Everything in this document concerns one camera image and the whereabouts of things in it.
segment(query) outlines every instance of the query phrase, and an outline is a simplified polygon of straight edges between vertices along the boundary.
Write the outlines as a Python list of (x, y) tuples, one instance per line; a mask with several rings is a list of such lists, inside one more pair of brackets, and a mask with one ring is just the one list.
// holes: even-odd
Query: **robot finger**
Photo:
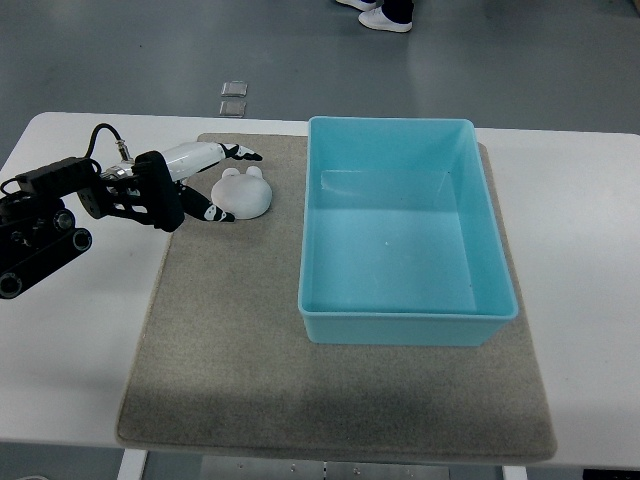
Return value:
[(220, 144), (225, 153), (225, 158), (234, 158), (236, 160), (253, 160), (259, 162), (262, 156), (253, 150), (237, 144)]

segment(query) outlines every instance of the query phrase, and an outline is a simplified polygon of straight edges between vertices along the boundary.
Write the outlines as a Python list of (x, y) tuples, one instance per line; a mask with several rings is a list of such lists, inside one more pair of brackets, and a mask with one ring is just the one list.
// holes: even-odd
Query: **robotic arm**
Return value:
[[(109, 129), (116, 137), (120, 163), (101, 170), (91, 159), (97, 134)], [(177, 229), (185, 213), (203, 221), (233, 222), (234, 216), (188, 187), (191, 175), (225, 158), (262, 160), (240, 145), (193, 142), (163, 153), (151, 151), (133, 160), (118, 132), (98, 125), (83, 157), (69, 157), (4, 182), (0, 190), (0, 298), (15, 298), (82, 253), (91, 233), (75, 225), (62, 197), (76, 192), (96, 219), (107, 215)], [(16, 182), (20, 190), (7, 192)]]

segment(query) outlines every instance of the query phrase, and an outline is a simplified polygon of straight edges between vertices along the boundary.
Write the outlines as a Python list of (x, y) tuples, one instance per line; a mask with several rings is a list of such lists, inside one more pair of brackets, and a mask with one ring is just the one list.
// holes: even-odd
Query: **gray felt mat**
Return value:
[[(522, 464), (554, 454), (504, 232), (521, 314), (483, 346), (316, 345), (297, 309), (307, 139), (199, 140), (261, 153), (273, 202), (254, 220), (187, 219), (173, 234), (122, 401), (123, 445), (359, 462)], [(224, 168), (249, 165), (225, 160), (190, 186), (208, 195)], [(494, 206), (501, 225), (495, 195)]]

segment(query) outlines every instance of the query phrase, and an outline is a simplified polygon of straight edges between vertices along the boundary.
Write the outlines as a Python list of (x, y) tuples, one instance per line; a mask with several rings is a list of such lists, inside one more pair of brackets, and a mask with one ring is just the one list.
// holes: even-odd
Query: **white table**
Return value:
[[(114, 125), (133, 156), (204, 132), (306, 135), (306, 122), (46, 113), (0, 181), (81, 156)], [(478, 129), (559, 448), (548, 464), (640, 467), (640, 137)], [(101, 132), (93, 157), (117, 161)], [(0, 301), (0, 441), (115, 447), (121, 395), (168, 234), (89, 217), (86, 254)]]

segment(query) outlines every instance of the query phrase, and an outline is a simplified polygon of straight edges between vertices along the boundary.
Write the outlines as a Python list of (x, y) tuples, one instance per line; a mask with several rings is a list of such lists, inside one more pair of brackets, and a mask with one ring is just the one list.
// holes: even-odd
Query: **gray floor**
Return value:
[[(333, 0), (2, 2), (0, 165), (39, 113), (217, 116), (228, 80), (249, 83), (248, 118), (640, 133), (631, 0), (415, 1), (407, 35), (367, 30)], [(4, 447), (0, 463), (23, 458)]]

